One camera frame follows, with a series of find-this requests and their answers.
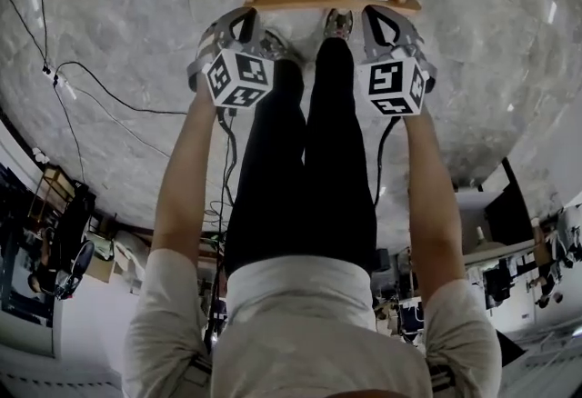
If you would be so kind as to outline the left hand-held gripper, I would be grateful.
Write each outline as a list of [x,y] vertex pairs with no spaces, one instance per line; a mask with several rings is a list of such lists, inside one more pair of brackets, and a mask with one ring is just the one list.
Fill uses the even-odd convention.
[[205,30],[196,60],[186,69],[190,89],[197,91],[202,76],[216,107],[254,108],[274,87],[275,62],[243,46],[258,45],[261,34],[254,7],[238,7],[219,17]]

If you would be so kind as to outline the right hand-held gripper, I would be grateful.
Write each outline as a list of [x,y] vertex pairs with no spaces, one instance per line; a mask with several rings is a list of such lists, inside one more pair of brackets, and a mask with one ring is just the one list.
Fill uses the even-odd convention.
[[366,59],[356,67],[366,100],[384,116],[420,114],[437,68],[414,45],[419,33],[404,15],[382,5],[362,11]]

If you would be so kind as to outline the person's right forearm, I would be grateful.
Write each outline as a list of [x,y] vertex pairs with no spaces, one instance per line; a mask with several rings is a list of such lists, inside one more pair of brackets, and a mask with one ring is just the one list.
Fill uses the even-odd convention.
[[422,304],[465,277],[462,225],[450,174],[427,109],[405,118],[411,256]]

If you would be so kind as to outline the person's left forearm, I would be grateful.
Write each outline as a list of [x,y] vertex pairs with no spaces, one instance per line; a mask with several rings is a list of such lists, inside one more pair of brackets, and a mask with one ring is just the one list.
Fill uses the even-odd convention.
[[196,89],[170,156],[156,205],[151,249],[198,263],[206,203],[206,174],[216,107],[207,86]]

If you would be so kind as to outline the person's left gray sneaker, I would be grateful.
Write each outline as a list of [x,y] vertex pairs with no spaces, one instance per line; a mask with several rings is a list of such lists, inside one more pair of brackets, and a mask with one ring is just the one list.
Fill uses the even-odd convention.
[[293,47],[271,30],[265,30],[260,40],[260,54],[272,61],[297,61]]

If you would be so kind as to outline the person's gray sneaker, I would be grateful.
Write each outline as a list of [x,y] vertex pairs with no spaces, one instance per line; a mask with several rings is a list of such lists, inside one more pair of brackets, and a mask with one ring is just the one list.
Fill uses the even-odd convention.
[[265,30],[260,40],[260,54],[272,61],[297,61],[293,47],[271,30]]
[[354,16],[351,10],[332,8],[326,17],[324,38],[338,38],[347,41],[352,33]]

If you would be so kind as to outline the person's right gray sneaker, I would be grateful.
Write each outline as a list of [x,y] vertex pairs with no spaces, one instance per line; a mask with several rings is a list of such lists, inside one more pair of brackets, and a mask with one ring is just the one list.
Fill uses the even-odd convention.
[[347,41],[352,33],[354,16],[351,10],[332,8],[326,17],[324,38],[338,38]]

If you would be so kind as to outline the person's black trousers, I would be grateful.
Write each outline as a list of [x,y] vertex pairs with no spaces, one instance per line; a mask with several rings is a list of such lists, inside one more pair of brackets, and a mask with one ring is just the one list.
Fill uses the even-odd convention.
[[289,59],[256,107],[226,235],[225,270],[288,255],[355,264],[372,272],[376,210],[354,98],[347,42],[330,37],[316,58],[309,113],[304,80]]

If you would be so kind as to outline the dark wooden side table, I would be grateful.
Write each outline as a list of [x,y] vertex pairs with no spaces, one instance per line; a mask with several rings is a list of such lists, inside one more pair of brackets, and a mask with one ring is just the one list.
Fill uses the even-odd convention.
[[485,207],[485,217],[492,240],[510,246],[532,240],[534,235],[524,196],[506,157],[501,161],[501,165],[508,184],[501,194]]

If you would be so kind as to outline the black swivel chair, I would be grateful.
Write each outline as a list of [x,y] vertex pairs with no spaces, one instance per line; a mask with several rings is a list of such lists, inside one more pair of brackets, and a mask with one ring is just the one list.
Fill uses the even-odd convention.
[[55,299],[63,301],[73,296],[91,263],[94,252],[94,243],[85,239],[75,259],[65,269],[58,271],[54,287]]

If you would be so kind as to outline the person's light gray T-shirt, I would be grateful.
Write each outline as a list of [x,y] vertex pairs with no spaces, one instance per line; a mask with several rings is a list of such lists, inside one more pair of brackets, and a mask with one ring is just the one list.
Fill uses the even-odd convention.
[[360,267],[285,256],[236,270],[227,323],[213,350],[196,268],[167,249],[150,254],[125,338],[125,398],[324,398],[386,390],[408,398],[497,398],[497,333],[471,283],[441,287],[416,348],[376,329]]

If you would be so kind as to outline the wooden frame rack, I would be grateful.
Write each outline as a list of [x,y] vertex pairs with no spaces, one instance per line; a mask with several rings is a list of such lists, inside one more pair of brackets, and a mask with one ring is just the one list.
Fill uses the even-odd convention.
[[75,186],[60,166],[48,165],[38,181],[28,216],[37,222],[54,212],[61,215],[75,197]]

